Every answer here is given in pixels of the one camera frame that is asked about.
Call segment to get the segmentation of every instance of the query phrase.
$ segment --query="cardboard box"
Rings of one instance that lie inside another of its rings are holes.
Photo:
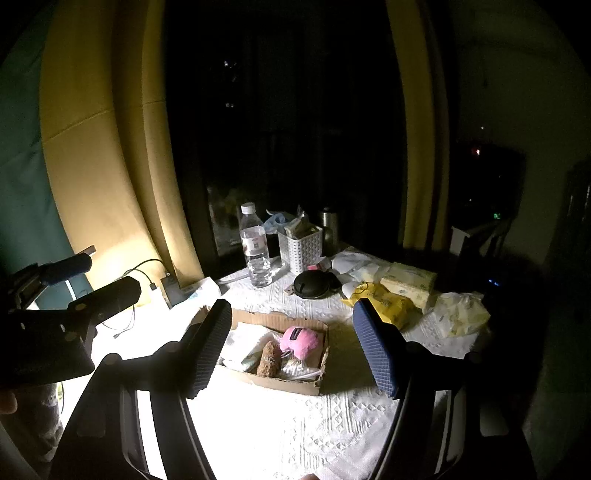
[[[424,313],[436,277],[436,273],[394,262],[380,283],[392,293],[411,299]]]
[[[207,314],[207,310],[200,310],[195,315],[191,323],[201,323]],[[232,330],[234,330],[238,322],[251,323],[253,325],[263,325],[267,328],[275,330],[276,332],[285,332],[289,327],[297,325],[305,328],[310,328],[315,332],[321,333],[324,336],[322,353],[320,355],[320,375],[317,380],[282,380],[281,378],[266,378],[259,377],[255,374],[246,372],[238,372],[223,365],[217,365],[216,369],[223,372],[236,380],[241,382],[258,385],[260,387],[272,388],[273,390],[281,390],[284,392],[299,393],[302,395],[319,395],[320,384],[322,383],[322,376],[326,366],[326,359],[329,354],[329,328],[328,325],[311,319],[292,319],[283,313],[251,313],[244,310],[232,310]]]

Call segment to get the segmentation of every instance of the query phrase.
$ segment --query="pink fluffy object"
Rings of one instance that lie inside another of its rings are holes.
[[[281,338],[279,348],[282,352],[293,350],[298,360],[304,360],[308,353],[318,346],[318,336],[314,330],[303,327],[289,327]]]

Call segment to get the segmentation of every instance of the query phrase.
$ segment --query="green curtain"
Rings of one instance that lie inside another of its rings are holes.
[[[0,268],[12,274],[32,263],[74,254],[47,177],[39,120],[41,58],[54,4],[43,8],[0,65]],[[71,280],[79,297],[90,292],[84,275]],[[71,301],[65,283],[48,288],[41,309]]]

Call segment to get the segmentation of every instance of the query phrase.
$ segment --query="black label on pink toy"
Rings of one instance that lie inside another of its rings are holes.
[[[297,336],[300,334],[300,332],[303,330],[303,328],[294,328],[293,332],[291,332],[291,336],[290,336],[290,340],[296,340]]]

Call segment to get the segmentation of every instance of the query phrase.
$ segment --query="yellow curtain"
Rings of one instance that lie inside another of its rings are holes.
[[[148,258],[161,258],[182,286],[203,278],[170,147],[163,19],[164,0],[60,0],[47,37],[47,172],[73,249],[96,245],[94,288]],[[164,276],[156,262],[141,269]]]
[[[443,66],[423,0],[386,0],[404,95],[407,198],[402,245],[448,247],[449,120]]]

